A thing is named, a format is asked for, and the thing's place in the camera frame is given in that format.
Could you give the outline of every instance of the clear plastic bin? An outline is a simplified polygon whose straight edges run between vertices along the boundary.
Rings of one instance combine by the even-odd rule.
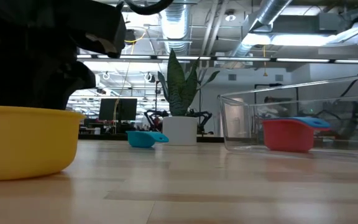
[[[358,76],[228,93],[219,100],[229,151],[358,161]],[[297,116],[323,119],[331,130],[315,132],[307,154],[267,149],[262,120]]]

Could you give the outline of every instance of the air duct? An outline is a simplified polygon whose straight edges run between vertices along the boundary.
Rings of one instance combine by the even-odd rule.
[[[177,55],[188,55],[189,43],[177,40],[186,39],[189,28],[190,7],[186,4],[171,4],[161,12],[161,28],[164,39],[173,39],[173,42],[165,42],[165,51],[171,49]]]
[[[284,11],[292,0],[263,0],[260,9],[254,15],[248,15],[244,23],[247,26],[247,33],[251,30],[262,29],[266,32],[272,30],[273,22]],[[253,45],[240,43],[231,53],[232,57],[244,57],[251,50]]]

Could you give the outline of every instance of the wooden surface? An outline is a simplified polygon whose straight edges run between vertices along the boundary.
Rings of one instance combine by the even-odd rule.
[[[358,163],[80,141],[64,172],[0,182],[0,223],[358,224]]]

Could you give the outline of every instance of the white pot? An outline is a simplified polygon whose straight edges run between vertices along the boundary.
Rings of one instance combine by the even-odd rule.
[[[197,144],[197,118],[172,116],[164,118],[162,132],[169,138],[170,146],[194,146]]]

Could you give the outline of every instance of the yellow bowl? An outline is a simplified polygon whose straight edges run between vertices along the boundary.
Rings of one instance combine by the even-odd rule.
[[[0,180],[59,172],[73,162],[78,113],[0,106]]]

